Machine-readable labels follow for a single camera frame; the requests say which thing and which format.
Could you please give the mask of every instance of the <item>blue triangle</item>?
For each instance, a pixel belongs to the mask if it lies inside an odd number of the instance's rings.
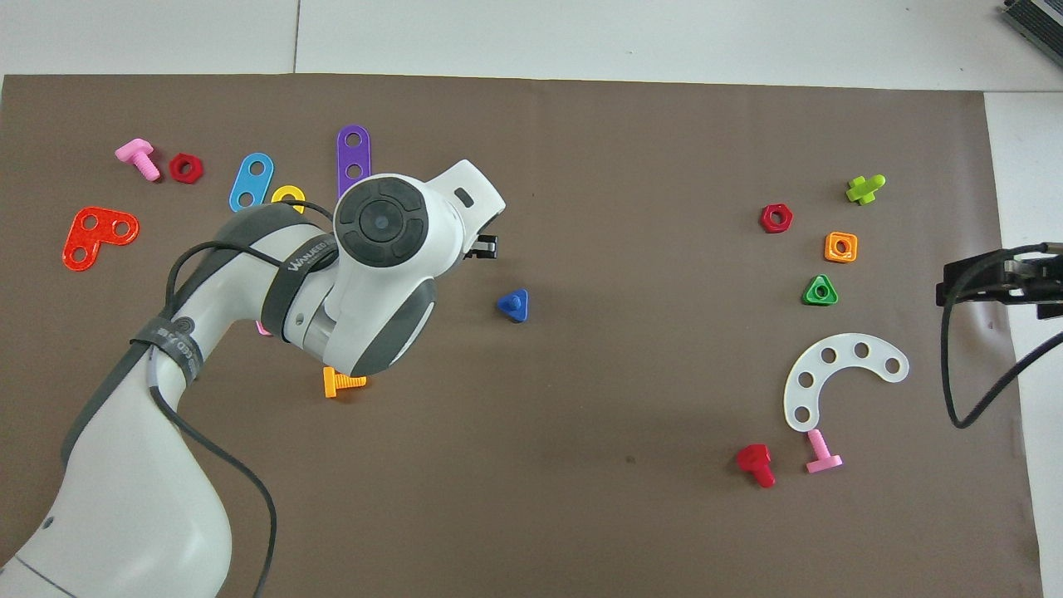
[[[528,320],[528,290],[518,288],[517,290],[499,298],[499,309],[509,317],[509,320],[520,324]]]

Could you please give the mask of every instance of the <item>black strap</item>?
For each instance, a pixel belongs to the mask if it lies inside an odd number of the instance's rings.
[[[166,319],[155,317],[148,321],[140,332],[130,340],[130,344],[133,343],[147,343],[158,347],[181,368],[186,386],[191,385],[203,369],[203,353],[200,352],[199,345]]]
[[[310,238],[289,255],[276,269],[273,281],[266,291],[266,301],[263,302],[263,313],[259,319],[263,328],[287,343],[288,340],[284,337],[284,322],[288,319],[288,310],[296,302],[296,294],[302,288],[303,280],[311,271],[332,263],[337,255],[336,237],[331,233]]]

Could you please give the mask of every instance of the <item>white curved plate with holes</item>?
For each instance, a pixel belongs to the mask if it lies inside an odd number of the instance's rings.
[[[866,354],[861,345],[866,347]],[[828,362],[824,357],[828,349],[834,353],[832,362]],[[797,358],[790,376],[787,377],[787,387],[782,394],[782,409],[786,412],[787,424],[798,432],[808,432],[819,426],[820,391],[836,372],[847,368],[870,370],[887,382],[900,382],[908,377],[908,358],[900,353],[900,349],[885,341],[859,332],[828,337],[806,349]],[[797,420],[797,410],[800,408],[808,410],[807,422]]]

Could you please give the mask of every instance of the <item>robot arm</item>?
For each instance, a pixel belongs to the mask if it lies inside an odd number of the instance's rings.
[[[426,183],[362,180],[340,198],[333,233],[286,205],[237,212],[218,239],[270,260],[213,250],[137,335],[74,423],[58,496],[0,569],[0,598],[215,596],[229,571],[229,519],[150,387],[175,411],[241,320],[352,376],[389,368],[431,315],[435,277],[474,251],[504,207],[462,160]]]

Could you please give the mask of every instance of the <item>green triangle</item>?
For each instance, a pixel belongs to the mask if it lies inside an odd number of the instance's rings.
[[[802,302],[806,306],[833,306],[838,303],[838,291],[834,290],[834,285],[830,284],[827,274],[820,274],[808,283]]]

